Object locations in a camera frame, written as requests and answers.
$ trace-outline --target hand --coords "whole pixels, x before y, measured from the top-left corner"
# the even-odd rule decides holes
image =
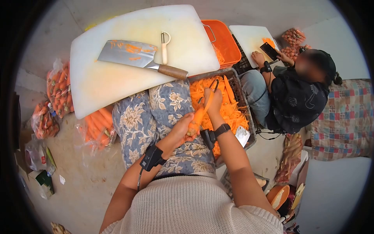
[[[252,52],[252,59],[257,63],[258,66],[263,66],[265,62],[265,57],[262,53],[258,51]]]
[[[279,56],[277,56],[277,58],[282,61],[282,62],[285,62],[285,63],[289,63],[291,66],[293,66],[293,63],[294,61],[290,58],[288,58],[284,53],[280,52],[279,50],[275,49],[278,54],[280,54]]]
[[[191,142],[195,139],[196,136],[189,137],[186,135],[188,130],[188,124],[193,120],[194,113],[187,113],[178,122],[174,125],[171,132],[164,138],[170,141],[171,146],[176,149],[181,146],[186,141]]]
[[[210,89],[204,89],[204,106],[206,106],[209,96],[210,96]],[[213,100],[210,107],[207,110],[209,117],[211,118],[214,115],[220,115],[221,105],[222,105],[222,93],[220,89],[217,89],[213,95]]]

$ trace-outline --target white cutting board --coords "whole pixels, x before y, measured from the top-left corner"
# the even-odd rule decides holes
[[[171,35],[167,45],[169,66],[188,71],[188,76],[220,68],[193,6],[159,6],[117,16],[71,43],[71,94],[77,119],[137,92],[175,80],[150,69],[97,61],[106,41],[117,39],[157,46],[154,60],[162,63],[161,31]]]
[[[231,32],[234,34],[240,47],[243,49],[245,56],[247,57],[251,67],[256,68],[258,64],[253,61],[251,55],[252,52],[258,51],[264,54],[265,60],[272,62],[273,60],[260,48],[264,44],[262,38],[270,38],[274,41],[273,37],[266,27],[261,26],[246,26],[246,25],[230,25]]]

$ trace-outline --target plastic bag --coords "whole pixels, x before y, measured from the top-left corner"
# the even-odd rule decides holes
[[[47,175],[51,176],[56,167],[49,159],[46,149],[44,140],[39,140],[35,134],[31,135],[31,141],[25,144],[26,164],[34,171],[46,170]]]
[[[75,149],[82,152],[85,166],[89,164],[87,159],[91,159],[102,151],[110,150],[110,146],[117,137],[111,120],[112,110],[111,106],[102,108],[82,120],[77,120],[75,124],[78,133],[76,142],[79,142],[75,145]]]
[[[45,101],[36,105],[30,119],[31,127],[38,139],[54,137],[60,130],[58,123],[49,113],[48,103],[49,101]]]
[[[53,63],[53,70],[47,74],[47,96],[60,118],[74,111],[69,62],[62,64],[61,59],[56,59]]]
[[[284,53],[288,58],[296,61],[297,57],[300,54],[299,49],[303,48],[304,50],[311,49],[312,47],[310,45],[304,45],[304,46],[287,46],[284,49],[281,49],[281,52]]]
[[[301,150],[303,148],[301,135],[298,133],[287,134],[284,145],[283,160],[275,176],[275,182],[277,183],[288,183],[295,167],[301,162]]]
[[[298,46],[306,39],[304,33],[296,28],[285,31],[282,38],[291,46]]]

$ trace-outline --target floral pants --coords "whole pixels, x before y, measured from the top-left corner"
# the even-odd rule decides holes
[[[114,128],[121,139],[126,168],[163,139],[178,120],[194,109],[188,80],[172,81],[126,97],[113,109]],[[175,149],[156,177],[170,174],[215,174],[214,157],[200,136]]]

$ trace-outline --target black shirt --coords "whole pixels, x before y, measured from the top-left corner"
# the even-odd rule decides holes
[[[299,132],[322,113],[329,93],[324,84],[304,81],[292,68],[273,79],[271,90],[267,127],[290,134]]]

